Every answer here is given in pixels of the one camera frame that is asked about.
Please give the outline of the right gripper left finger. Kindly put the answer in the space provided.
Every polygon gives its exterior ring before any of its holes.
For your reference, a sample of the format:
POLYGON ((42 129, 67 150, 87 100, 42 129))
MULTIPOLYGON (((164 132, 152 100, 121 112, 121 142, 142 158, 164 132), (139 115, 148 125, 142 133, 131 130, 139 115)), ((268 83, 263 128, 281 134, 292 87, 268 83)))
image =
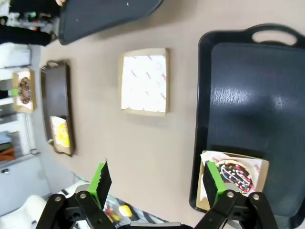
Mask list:
POLYGON ((88 187, 71 197, 53 194, 42 212, 44 229, 72 229, 76 222, 85 220, 91 229, 114 229, 103 208, 112 180, 107 162, 100 163, 88 187))

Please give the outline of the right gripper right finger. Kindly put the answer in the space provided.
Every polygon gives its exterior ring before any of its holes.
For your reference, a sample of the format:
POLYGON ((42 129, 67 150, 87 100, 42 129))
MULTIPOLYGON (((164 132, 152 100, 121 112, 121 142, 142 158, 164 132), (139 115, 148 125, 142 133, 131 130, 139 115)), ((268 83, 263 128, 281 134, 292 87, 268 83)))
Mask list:
POLYGON ((253 192, 246 197, 227 189, 214 162, 205 162, 203 184, 210 210, 196 229, 223 229, 230 220, 238 221, 243 229, 278 228, 265 194, 253 192))

